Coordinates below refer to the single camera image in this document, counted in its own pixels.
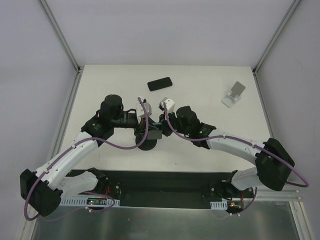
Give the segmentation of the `teal-edged black smartphone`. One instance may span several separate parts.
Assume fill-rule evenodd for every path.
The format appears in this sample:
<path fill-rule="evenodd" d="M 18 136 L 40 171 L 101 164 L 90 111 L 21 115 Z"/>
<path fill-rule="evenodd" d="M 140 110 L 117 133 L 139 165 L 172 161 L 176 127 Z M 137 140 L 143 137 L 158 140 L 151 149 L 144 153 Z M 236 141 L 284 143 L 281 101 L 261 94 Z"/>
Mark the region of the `teal-edged black smartphone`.
<path fill-rule="evenodd" d="M 152 122 L 148 125 L 147 140 L 160 140 L 163 135 L 163 126 L 160 122 Z"/>

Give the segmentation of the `black round-base phone stand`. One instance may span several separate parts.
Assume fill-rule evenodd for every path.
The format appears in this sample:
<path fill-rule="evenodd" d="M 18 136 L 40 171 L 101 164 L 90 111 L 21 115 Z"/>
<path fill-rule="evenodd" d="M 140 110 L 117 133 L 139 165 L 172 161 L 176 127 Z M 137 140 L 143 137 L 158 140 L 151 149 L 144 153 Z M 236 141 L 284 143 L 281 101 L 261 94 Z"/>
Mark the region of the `black round-base phone stand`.
<path fill-rule="evenodd" d="M 142 141 L 143 137 L 144 136 L 142 135 L 135 136 L 135 143 L 138 145 Z M 156 144 L 157 144 L 157 140 L 147 140 L 147 137 L 146 137 L 146 139 L 138 148 L 142 151 L 150 151 L 156 146 Z"/>

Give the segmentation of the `black phone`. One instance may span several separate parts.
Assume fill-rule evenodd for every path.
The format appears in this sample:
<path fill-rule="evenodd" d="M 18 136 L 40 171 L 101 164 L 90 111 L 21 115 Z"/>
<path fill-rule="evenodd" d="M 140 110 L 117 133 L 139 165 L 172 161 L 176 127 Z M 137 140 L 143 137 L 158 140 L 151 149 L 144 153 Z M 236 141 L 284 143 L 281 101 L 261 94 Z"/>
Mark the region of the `black phone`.
<path fill-rule="evenodd" d="M 151 92 L 169 88 L 173 85 L 170 77 L 164 77 L 157 80 L 149 81 L 147 87 Z"/>

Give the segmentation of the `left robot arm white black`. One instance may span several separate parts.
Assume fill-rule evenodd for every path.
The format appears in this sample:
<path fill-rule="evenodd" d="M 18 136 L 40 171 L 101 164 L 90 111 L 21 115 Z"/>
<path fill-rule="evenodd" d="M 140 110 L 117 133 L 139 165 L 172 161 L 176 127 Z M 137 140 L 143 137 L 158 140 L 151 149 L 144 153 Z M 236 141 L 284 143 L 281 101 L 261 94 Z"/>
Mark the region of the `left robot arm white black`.
<path fill-rule="evenodd" d="M 20 195 L 24 199 L 23 215 L 27 221 L 50 215 L 61 201 L 79 193 L 92 191 L 99 195 L 105 191 L 106 183 L 95 168 L 76 177 L 68 177 L 67 174 L 102 144 L 120 150 L 133 150 L 146 142 L 148 129 L 133 146 L 120 146 L 108 141 L 115 128 L 137 129 L 149 125 L 151 107 L 141 97 L 137 101 L 137 108 L 130 114 L 124 110 L 123 100 L 119 95 L 107 95 L 95 115 L 81 127 L 64 150 L 36 170 L 25 169 L 20 174 Z"/>

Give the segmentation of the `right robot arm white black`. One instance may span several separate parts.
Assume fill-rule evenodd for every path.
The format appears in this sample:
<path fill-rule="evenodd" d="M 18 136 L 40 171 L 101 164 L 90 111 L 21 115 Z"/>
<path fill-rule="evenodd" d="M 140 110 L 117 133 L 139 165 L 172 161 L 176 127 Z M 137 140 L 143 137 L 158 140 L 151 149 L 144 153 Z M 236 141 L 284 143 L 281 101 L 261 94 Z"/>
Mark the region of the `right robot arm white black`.
<path fill-rule="evenodd" d="M 225 192 L 237 197 L 249 187 L 265 186 L 273 191 L 282 191 L 295 166 L 282 144 L 269 138 L 267 141 L 242 139 L 230 135 L 215 126 L 200 122 L 189 106 L 170 112 L 167 103 L 160 104 L 167 135 L 192 142 L 195 146 L 221 151 L 244 159 L 254 166 L 246 170 L 235 170 L 225 184 Z"/>

